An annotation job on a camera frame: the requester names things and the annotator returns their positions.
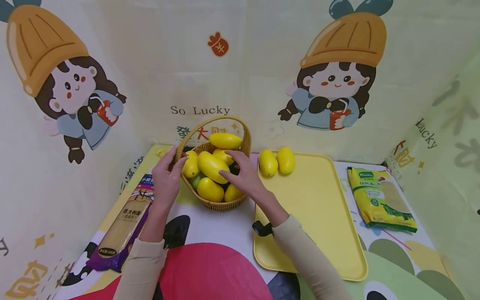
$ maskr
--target cartoon backdrop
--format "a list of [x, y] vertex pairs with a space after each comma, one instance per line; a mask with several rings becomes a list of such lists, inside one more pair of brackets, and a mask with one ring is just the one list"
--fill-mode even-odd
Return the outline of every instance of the cartoon backdrop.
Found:
[[[215, 115], [245, 120], [253, 151], [382, 162], [478, 48], [479, 13], [472, 0], [0, 0], [1, 287], [53, 291], [147, 147]], [[217, 131], [240, 134], [220, 123], [192, 144]]]
[[480, 53], [439, 93], [387, 164], [458, 283], [480, 297]]

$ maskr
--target orange hat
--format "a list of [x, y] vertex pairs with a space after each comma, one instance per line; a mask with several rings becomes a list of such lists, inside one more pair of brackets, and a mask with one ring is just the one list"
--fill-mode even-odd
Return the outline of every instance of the orange hat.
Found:
[[21, 5], [8, 19], [7, 47], [13, 65], [32, 97], [62, 61], [88, 56], [80, 38], [62, 20], [35, 5]]
[[324, 62], [356, 62], [376, 67], [384, 54], [387, 30], [383, 20], [369, 12], [345, 15], [325, 27], [300, 66]]

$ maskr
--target food package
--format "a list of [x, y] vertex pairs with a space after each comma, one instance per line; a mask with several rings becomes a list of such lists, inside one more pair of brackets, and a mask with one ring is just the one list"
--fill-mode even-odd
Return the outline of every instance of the food package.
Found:
[[348, 181], [368, 227], [380, 225], [417, 232], [417, 222], [387, 171], [348, 167]]
[[121, 272], [133, 242], [144, 226], [148, 207], [153, 201], [153, 190], [152, 175], [145, 174], [86, 263], [87, 266], [96, 271], [112, 269]]

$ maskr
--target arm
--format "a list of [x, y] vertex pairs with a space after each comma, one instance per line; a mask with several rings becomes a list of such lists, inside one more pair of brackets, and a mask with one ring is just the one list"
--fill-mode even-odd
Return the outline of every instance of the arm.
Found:
[[352, 126], [358, 120], [360, 115], [359, 105], [354, 98], [349, 98], [348, 109], [352, 112], [343, 120], [343, 126], [345, 127]]
[[287, 107], [278, 112], [280, 120], [288, 121], [292, 115], [295, 115], [299, 112], [303, 113], [312, 100], [309, 98], [309, 92], [302, 88], [296, 89], [291, 96], [292, 99], [290, 99], [290, 101], [287, 103]]
[[81, 138], [84, 134], [83, 128], [77, 118], [70, 117], [70, 115], [63, 115], [57, 119], [57, 127], [61, 134], [73, 137]]
[[152, 169], [155, 201], [123, 267], [114, 300], [150, 300], [155, 293], [160, 271], [167, 258], [163, 240], [165, 224], [179, 193], [180, 172], [186, 161], [186, 157], [180, 159], [170, 172], [168, 168], [176, 151], [177, 148], [173, 147]]
[[275, 242], [286, 254], [303, 276], [308, 287], [318, 300], [350, 300], [342, 278], [327, 257], [301, 228], [294, 216], [288, 215], [260, 181], [255, 167], [245, 154], [238, 151], [226, 151], [240, 166], [240, 174], [220, 171], [220, 174], [235, 187], [247, 194], [273, 226]]

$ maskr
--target cartoon girl's hat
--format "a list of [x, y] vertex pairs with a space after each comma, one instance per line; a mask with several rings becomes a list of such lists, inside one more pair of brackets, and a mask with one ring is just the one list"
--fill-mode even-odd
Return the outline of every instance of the cartoon girl's hat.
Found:
[[384, 54], [387, 38], [380, 15], [390, 9], [392, 2], [366, 0], [353, 11], [347, 0], [334, 0], [330, 15], [335, 21], [320, 32], [300, 66], [308, 68], [325, 62], [345, 61], [376, 67]]
[[36, 97], [52, 70], [62, 61], [88, 56], [80, 38], [51, 12], [30, 4], [35, 0], [15, 1], [7, 22], [7, 47], [24, 90]]

